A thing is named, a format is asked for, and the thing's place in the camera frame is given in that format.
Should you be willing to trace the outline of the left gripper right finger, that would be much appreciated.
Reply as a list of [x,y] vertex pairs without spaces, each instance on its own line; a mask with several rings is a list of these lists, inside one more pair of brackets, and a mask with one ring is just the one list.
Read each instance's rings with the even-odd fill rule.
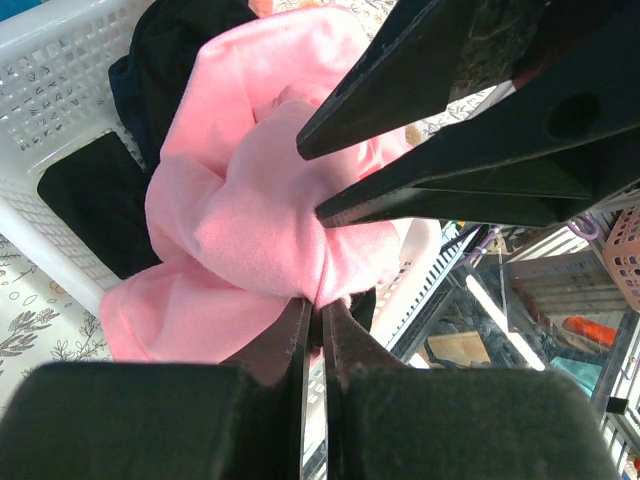
[[331,479],[615,479],[566,375],[403,364],[341,302],[321,312]]

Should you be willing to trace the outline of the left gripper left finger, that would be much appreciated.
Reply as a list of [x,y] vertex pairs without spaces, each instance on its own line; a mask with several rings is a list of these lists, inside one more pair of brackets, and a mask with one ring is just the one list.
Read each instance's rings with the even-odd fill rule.
[[1,421],[5,479],[297,479],[313,309],[294,299],[217,365],[60,362]]

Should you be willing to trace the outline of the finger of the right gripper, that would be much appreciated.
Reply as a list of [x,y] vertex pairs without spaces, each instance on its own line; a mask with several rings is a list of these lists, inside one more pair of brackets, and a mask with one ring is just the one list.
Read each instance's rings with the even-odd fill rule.
[[511,77],[542,1],[398,1],[297,136],[315,159],[444,111]]
[[478,116],[317,207],[327,227],[405,217],[547,227],[639,179],[639,13],[624,9]]

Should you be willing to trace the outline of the pink t shirt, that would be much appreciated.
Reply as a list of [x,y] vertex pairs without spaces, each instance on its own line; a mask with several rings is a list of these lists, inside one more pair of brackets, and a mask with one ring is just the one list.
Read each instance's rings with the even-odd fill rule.
[[218,363],[293,298],[321,308],[396,276],[409,220],[325,228],[315,209],[403,155],[404,131],[312,161],[296,148],[367,44],[352,14],[323,6],[199,50],[146,194],[160,262],[101,301],[114,360]]

